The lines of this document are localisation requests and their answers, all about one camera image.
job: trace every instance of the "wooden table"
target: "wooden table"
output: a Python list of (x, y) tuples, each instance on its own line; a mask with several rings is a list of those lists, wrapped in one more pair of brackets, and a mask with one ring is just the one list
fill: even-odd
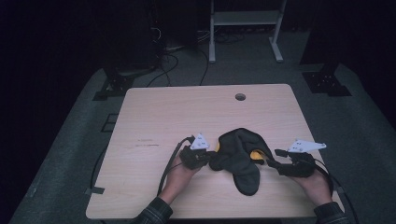
[[(246, 100), (236, 100), (238, 93)], [(105, 191), (92, 194), (87, 217), (136, 217), (156, 196), (177, 143), (202, 133), (213, 150), (220, 135), (236, 128), (260, 134), (273, 153), (296, 138), (314, 141), (286, 84), (128, 90), (95, 184)], [(312, 154), (321, 160), (318, 151)], [(204, 167), (172, 203), (172, 218), (314, 216), (314, 205), (297, 184), (267, 165), (259, 169), (259, 191), (245, 196), (232, 174)], [(340, 203), (337, 193), (333, 198)]]

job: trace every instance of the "sleeve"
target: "sleeve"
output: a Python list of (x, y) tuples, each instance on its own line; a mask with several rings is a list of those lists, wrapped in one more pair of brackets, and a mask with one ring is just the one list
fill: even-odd
[(155, 198), (151, 203), (134, 219), (132, 223), (139, 224), (163, 224), (166, 223), (173, 210), (161, 198)]
[(314, 210), (319, 224), (350, 224), (338, 203), (325, 203)]

